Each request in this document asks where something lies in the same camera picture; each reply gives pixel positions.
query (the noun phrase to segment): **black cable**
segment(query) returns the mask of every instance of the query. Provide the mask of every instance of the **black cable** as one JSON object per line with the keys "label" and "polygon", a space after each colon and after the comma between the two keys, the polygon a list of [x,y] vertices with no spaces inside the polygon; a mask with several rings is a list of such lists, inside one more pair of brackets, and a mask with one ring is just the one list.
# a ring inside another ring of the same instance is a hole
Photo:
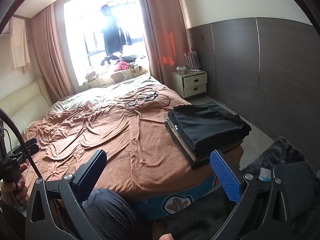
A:
{"label": "black cable", "polygon": [[[139,97],[142,94],[145,94],[145,93],[148,93],[148,92],[153,92],[153,94],[148,94],[145,97]],[[165,106],[159,106],[159,107],[144,106],[145,103],[155,100],[158,96],[166,97],[169,100],[168,103]],[[142,104],[138,104],[139,100],[143,100],[144,102]],[[158,108],[166,107],[170,103],[171,103],[171,99],[167,95],[159,94],[158,91],[151,90],[151,91],[144,91],[144,92],[138,94],[135,99],[130,100],[129,102],[127,102],[124,105],[124,108],[127,109],[127,110],[133,110],[133,109],[138,108],[139,106],[142,106],[142,107],[145,107],[145,108],[158,109]]]}
{"label": "black cable", "polygon": [[30,152],[26,146],[25,141],[22,138],[21,133],[19,132],[18,128],[16,127],[16,125],[14,124],[14,122],[11,120],[11,118],[2,110],[2,108],[0,108],[0,118],[7,124],[7,126],[12,130],[12,132],[14,133],[14,135],[17,137],[22,150],[24,152],[24,154],[26,155],[27,159],[29,160],[32,168],[34,169],[34,171],[36,172],[37,176],[39,178],[42,178],[40,171],[38,170],[35,162],[33,161]]}
{"label": "black cable", "polygon": [[10,138],[10,134],[8,132],[8,130],[6,128],[3,128],[3,130],[5,130],[8,134],[8,137],[9,137],[9,141],[10,141],[10,151],[12,151],[12,144],[11,144],[11,138]]}

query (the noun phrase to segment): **drawer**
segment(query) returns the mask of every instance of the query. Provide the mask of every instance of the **drawer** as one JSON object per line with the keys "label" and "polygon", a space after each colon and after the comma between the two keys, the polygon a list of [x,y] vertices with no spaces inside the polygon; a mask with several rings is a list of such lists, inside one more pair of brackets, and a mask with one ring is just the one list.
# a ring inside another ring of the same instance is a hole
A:
{"label": "drawer", "polygon": [[201,84],[195,87],[184,88],[184,97],[187,98],[205,92],[207,92],[207,84]]}
{"label": "drawer", "polygon": [[194,87],[194,86],[201,85],[201,84],[206,84],[207,83],[207,74],[187,77],[187,78],[183,79],[183,82],[184,82],[185,88]]}

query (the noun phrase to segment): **pink curtain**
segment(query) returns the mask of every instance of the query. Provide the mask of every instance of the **pink curtain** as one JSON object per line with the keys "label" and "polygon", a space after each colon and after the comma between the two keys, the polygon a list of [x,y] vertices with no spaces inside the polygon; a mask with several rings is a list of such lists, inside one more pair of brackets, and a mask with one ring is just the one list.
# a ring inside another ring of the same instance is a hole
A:
{"label": "pink curtain", "polygon": [[64,61],[54,4],[31,19],[32,43],[42,77],[53,103],[76,93]]}
{"label": "pink curtain", "polygon": [[183,48],[189,48],[179,0],[137,0],[144,23],[144,41],[150,73],[161,83],[172,86],[172,72],[185,65]]}

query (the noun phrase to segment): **brown blanket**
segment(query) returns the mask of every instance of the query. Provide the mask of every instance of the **brown blanket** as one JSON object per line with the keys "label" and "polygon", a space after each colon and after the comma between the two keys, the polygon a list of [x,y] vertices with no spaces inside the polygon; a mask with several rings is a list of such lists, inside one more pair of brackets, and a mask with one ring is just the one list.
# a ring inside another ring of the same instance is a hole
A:
{"label": "brown blanket", "polygon": [[[156,90],[155,100],[134,110],[124,104],[137,94]],[[36,137],[40,147],[33,156],[45,180],[61,179],[74,173],[97,149],[108,155],[108,164],[95,188],[109,188],[127,201],[137,201],[193,188],[214,176],[210,165],[192,170],[167,132],[164,122],[174,106],[188,104],[164,85],[137,89],[119,97],[117,103],[93,106],[87,102],[73,110],[48,114],[34,123],[24,139]],[[226,154],[239,164],[243,149]],[[25,171],[29,193],[36,179],[32,167]]]}

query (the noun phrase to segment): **blue gripper pad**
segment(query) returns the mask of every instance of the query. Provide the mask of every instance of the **blue gripper pad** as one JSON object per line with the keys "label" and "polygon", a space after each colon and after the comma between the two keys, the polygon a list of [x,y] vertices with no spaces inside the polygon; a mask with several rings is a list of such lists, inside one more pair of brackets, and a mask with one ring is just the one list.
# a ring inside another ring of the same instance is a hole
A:
{"label": "blue gripper pad", "polygon": [[210,155],[210,165],[228,198],[238,204],[242,196],[241,184],[217,150]]}

